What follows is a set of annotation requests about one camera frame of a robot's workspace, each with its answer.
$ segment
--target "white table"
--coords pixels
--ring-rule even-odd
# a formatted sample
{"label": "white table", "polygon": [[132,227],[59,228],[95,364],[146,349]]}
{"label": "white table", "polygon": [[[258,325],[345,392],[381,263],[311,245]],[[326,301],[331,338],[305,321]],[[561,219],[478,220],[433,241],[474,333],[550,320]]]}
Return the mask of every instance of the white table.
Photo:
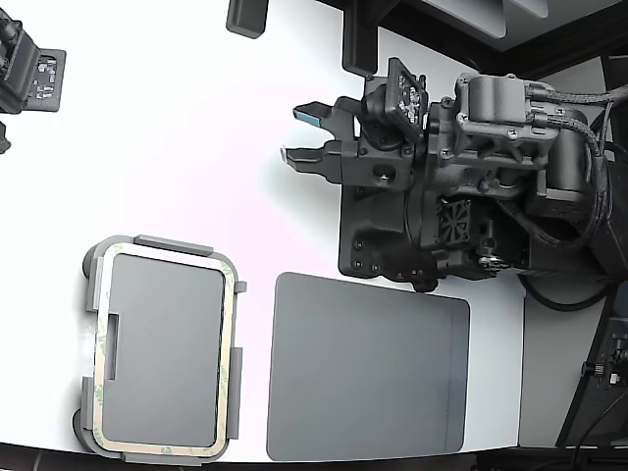
{"label": "white table", "polygon": [[[269,460],[275,280],[342,278],[340,188],[297,174],[279,149],[329,139],[295,121],[293,106],[362,90],[340,66],[340,11],[270,3],[253,41],[226,31],[227,0],[4,0],[37,44],[66,49],[68,64],[59,114],[3,118],[14,145],[0,157],[0,443],[81,451],[71,418],[91,374],[95,320],[81,260],[107,236],[148,234],[212,245],[248,281],[235,328],[240,437],[222,459]],[[427,75],[433,99],[468,70],[380,36],[380,72],[398,56]],[[499,277],[449,280],[438,293],[472,309],[463,450],[516,445],[523,290]]]}

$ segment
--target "gray rectangular pad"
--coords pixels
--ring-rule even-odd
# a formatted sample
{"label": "gray rectangular pad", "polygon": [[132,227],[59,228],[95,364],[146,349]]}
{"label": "gray rectangular pad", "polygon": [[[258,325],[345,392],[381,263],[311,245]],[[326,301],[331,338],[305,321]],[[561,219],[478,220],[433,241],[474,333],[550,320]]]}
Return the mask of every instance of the gray rectangular pad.
{"label": "gray rectangular pad", "polygon": [[[110,310],[119,314],[115,379],[103,433],[135,444],[216,441],[224,277],[216,270],[118,255]],[[109,346],[110,335],[107,335]]]}
{"label": "gray rectangular pad", "polygon": [[333,461],[459,451],[469,317],[462,299],[279,276],[269,456]]}

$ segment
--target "gray tablet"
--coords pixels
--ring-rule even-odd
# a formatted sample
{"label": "gray tablet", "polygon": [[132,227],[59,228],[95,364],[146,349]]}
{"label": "gray tablet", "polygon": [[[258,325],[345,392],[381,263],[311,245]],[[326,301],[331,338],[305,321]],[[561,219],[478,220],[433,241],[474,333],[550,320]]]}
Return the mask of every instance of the gray tablet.
{"label": "gray tablet", "polygon": [[462,299],[280,275],[269,456],[332,461],[459,451],[469,316]]}

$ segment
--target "black bracket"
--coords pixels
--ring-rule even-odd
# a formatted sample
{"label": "black bracket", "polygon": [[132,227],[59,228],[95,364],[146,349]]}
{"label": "black bracket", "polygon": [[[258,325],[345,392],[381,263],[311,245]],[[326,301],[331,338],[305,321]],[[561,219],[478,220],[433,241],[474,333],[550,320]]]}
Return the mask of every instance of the black bracket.
{"label": "black bracket", "polygon": [[400,0],[348,0],[344,8],[342,67],[359,76],[377,72],[378,25]]}
{"label": "black bracket", "polygon": [[266,30],[268,0],[230,0],[227,29],[257,39]]}
{"label": "black bracket", "polygon": [[[377,72],[378,25],[401,0],[346,0],[342,34],[342,67],[359,76]],[[227,29],[257,38],[266,29],[268,0],[230,0]]]}

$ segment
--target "robotic arm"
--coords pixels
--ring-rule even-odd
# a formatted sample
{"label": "robotic arm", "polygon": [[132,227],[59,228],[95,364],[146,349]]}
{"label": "robotic arm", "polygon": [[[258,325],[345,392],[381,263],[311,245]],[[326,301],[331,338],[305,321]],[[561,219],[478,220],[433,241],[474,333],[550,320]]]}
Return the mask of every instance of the robotic arm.
{"label": "robotic arm", "polygon": [[[0,113],[59,111],[66,63],[65,51],[40,49],[14,21],[0,9]],[[0,154],[11,143],[0,123]]]}
{"label": "robotic arm", "polygon": [[[297,119],[335,139],[283,158],[342,185],[344,275],[417,291],[507,269],[626,280],[628,166],[604,158],[624,88],[570,94],[513,75],[463,74],[455,98],[428,105],[425,77],[392,58],[387,77],[366,79],[362,100],[296,107]],[[574,105],[604,111],[589,127]]]}

